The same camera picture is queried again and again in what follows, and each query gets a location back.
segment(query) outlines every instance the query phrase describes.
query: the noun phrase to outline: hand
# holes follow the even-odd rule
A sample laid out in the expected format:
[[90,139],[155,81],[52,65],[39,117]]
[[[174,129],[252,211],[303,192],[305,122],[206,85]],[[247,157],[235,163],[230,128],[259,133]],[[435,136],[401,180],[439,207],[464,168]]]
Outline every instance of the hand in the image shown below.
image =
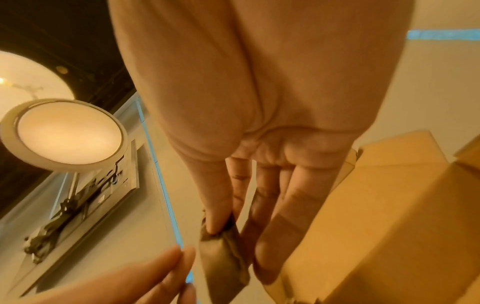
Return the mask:
[[195,304],[195,288],[185,280],[195,260],[195,250],[178,246],[159,257],[133,264],[98,278],[54,288],[10,304]]
[[270,283],[375,120],[413,0],[110,0],[118,45],[151,115],[187,164],[209,233],[238,217]]

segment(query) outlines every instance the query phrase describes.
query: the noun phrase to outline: blue tape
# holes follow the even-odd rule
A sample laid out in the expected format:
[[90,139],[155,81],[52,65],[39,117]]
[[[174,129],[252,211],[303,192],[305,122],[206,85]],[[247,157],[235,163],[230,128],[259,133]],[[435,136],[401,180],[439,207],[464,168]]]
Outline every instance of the blue tape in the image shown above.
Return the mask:
[[[175,218],[175,214],[174,214],[174,209],[172,208],[172,204],[170,203],[169,194],[167,192],[167,186],[165,185],[165,180],[164,180],[164,177],[162,175],[162,171],[160,170],[159,162],[158,162],[157,156],[155,154],[155,149],[154,149],[152,140],[150,138],[150,134],[149,134],[149,131],[148,131],[148,128],[147,128],[147,124],[145,123],[144,112],[142,110],[142,105],[140,104],[140,102],[141,102],[141,99],[139,97],[135,101],[136,108],[138,110],[138,115],[140,117],[141,125],[143,127],[144,132],[145,132],[145,137],[146,137],[146,141],[148,143],[148,148],[150,149],[150,153],[151,153],[151,156],[152,156],[152,159],[153,159],[153,163],[155,165],[156,174],[157,174],[158,180],[160,181],[160,188],[161,188],[161,192],[162,192],[162,195],[163,195],[163,199],[165,201],[166,209],[168,211],[168,216],[170,217],[171,226],[173,228],[173,234],[175,235],[175,241],[180,246],[180,248],[183,248],[184,247],[184,241],[182,240],[182,236],[180,234],[179,225],[177,224],[177,219]],[[190,271],[190,273],[188,273],[188,276],[186,277],[185,281],[186,281],[186,283],[193,283],[194,282],[194,274],[192,273],[192,271]]]
[[68,175],[69,175],[68,173],[65,173],[65,176],[63,177],[63,181],[61,182],[61,185],[60,185],[60,190],[58,190],[58,193],[57,193],[56,199],[55,199],[55,203],[53,204],[53,208],[50,211],[50,219],[54,216],[55,210],[57,209],[57,206],[59,205],[60,195],[62,194],[62,191],[64,189],[65,182],[67,180]]
[[408,40],[464,40],[480,41],[480,29],[470,30],[411,30]]

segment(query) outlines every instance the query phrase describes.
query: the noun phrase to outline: cardboard box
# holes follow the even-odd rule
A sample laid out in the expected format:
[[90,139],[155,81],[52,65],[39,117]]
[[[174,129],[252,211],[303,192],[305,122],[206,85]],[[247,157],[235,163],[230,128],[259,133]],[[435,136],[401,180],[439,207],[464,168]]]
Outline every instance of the cardboard box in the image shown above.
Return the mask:
[[480,137],[449,164],[428,131],[349,155],[267,292],[323,304],[480,303]]

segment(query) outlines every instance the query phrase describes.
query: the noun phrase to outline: black ceiling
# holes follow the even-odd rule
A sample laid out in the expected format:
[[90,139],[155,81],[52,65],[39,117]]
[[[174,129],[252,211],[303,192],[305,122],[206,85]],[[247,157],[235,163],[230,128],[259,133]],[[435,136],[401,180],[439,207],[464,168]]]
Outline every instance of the black ceiling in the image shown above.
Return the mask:
[[[106,0],[2,0],[0,50],[56,73],[57,67],[67,68],[67,74],[57,74],[76,99],[110,112],[135,91],[115,43]],[[0,144],[0,218],[48,174]]]

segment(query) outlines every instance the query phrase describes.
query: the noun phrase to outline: object held in hand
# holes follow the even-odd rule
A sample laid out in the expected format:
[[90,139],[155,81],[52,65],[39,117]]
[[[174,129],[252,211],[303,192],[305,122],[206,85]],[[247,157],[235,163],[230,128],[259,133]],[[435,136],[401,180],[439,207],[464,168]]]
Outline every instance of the object held in hand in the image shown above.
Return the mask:
[[250,281],[233,216],[217,235],[207,232],[203,219],[198,250],[212,304],[230,303]]

